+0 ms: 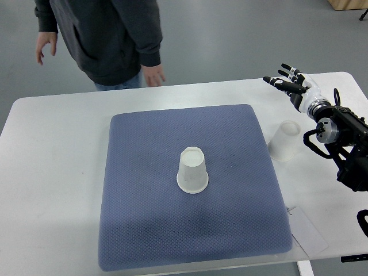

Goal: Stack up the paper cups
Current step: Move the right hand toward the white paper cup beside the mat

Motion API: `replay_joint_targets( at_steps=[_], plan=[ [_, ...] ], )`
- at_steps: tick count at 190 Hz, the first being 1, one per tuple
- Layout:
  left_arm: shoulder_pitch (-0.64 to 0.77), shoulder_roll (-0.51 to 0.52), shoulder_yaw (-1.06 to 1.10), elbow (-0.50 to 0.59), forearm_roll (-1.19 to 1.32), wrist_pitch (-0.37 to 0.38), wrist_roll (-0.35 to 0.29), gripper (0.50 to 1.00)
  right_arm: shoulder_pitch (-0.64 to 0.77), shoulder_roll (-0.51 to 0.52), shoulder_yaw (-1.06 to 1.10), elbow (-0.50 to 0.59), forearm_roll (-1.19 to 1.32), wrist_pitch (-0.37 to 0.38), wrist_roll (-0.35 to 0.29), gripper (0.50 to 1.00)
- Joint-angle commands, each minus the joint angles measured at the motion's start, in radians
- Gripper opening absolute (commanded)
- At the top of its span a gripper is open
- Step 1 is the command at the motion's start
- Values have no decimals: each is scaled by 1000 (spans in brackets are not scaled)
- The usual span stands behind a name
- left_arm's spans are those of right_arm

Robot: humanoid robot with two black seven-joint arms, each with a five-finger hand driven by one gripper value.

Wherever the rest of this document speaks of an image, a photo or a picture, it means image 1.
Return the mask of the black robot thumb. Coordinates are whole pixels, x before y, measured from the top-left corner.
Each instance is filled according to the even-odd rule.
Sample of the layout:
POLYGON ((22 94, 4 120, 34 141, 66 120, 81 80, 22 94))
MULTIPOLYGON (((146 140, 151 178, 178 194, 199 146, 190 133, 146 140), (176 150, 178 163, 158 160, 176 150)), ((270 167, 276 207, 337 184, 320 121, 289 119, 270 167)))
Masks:
POLYGON ((290 102, 293 104, 294 108, 299 112, 300 105, 302 102, 302 95, 290 93, 289 94, 290 102))

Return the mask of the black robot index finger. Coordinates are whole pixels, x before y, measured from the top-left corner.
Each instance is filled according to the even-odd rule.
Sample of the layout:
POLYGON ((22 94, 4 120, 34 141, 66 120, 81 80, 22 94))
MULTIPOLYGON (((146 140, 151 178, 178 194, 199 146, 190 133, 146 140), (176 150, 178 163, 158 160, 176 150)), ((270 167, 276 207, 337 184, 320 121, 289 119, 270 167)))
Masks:
POLYGON ((269 76, 264 76, 262 78, 266 83, 275 87, 276 89, 283 91, 286 94, 303 94, 306 93, 306 87, 301 85, 285 81, 280 78, 271 78, 269 76))

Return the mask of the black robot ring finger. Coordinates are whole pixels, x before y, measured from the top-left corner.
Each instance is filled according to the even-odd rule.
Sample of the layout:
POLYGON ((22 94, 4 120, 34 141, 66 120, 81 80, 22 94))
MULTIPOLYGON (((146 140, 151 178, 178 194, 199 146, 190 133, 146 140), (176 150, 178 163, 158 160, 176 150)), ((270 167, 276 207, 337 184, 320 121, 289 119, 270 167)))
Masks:
MULTIPOLYGON (((290 65, 285 64, 285 63, 282 63, 282 64, 281 64, 281 67, 283 68, 283 71, 286 71, 286 72, 291 72, 291 70, 295 68, 295 67, 290 66, 290 65)), ((302 78, 305 78, 305 76, 304 76, 304 74, 299 70, 299 73, 298 73, 298 79, 302 79, 302 78)))

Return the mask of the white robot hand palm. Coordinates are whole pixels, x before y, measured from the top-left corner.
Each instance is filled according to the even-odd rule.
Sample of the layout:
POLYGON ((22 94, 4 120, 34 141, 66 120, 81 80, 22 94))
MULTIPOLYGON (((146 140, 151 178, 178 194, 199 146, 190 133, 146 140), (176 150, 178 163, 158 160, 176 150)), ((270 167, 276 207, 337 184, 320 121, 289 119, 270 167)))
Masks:
POLYGON ((321 89, 318 84, 305 73, 297 74, 297 82, 306 88, 302 94, 302 100, 297 110, 301 113, 315 113, 317 109, 328 106, 328 100, 321 95, 321 89))

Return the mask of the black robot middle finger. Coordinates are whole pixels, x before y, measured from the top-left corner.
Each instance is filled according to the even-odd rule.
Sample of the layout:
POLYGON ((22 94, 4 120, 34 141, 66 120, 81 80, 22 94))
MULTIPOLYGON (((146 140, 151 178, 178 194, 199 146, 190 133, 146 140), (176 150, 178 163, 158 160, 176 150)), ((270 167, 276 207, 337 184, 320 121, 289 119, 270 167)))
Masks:
POLYGON ((288 78, 292 83, 298 83, 298 69, 292 69, 291 72, 286 72, 283 70, 278 70, 278 73, 286 78, 288 78))

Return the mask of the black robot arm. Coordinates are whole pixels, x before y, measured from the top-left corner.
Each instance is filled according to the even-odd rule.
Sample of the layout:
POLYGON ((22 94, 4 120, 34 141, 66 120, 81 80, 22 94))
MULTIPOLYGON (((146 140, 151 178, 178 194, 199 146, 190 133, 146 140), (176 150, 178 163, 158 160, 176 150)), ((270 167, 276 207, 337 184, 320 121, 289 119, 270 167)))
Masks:
POLYGON ((303 143, 338 167, 337 180, 354 192, 367 191, 367 124, 351 109, 341 105, 339 91, 333 91, 334 103, 321 93, 319 85, 306 73, 283 63, 279 78, 263 80, 284 92, 294 108, 315 123, 303 135, 303 143))

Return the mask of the person's left hand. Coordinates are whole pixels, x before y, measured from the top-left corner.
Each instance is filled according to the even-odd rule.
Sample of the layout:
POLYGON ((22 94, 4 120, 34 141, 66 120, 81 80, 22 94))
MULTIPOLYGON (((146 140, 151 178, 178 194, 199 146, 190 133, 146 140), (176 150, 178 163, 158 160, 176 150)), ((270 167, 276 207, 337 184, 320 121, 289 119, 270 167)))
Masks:
POLYGON ((163 66, 161 64, 152 67, 142 65, 141 69, 148 87, 159 87, 166 81, 163 66))

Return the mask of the person's right hand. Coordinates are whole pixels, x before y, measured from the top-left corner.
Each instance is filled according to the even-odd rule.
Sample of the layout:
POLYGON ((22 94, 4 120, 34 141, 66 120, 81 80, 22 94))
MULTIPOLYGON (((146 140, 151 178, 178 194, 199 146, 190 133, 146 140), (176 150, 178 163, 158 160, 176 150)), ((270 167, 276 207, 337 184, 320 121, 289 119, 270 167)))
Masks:
POLYGON ((58 43, 58 34, 56 32, 39 32, 36 40, 36 62, 39 65, 43 65, 44 58, 44 48, 49 45, 50 46, 50 54, 52 56, 56 55, 57 51, 57 43, 58 43))

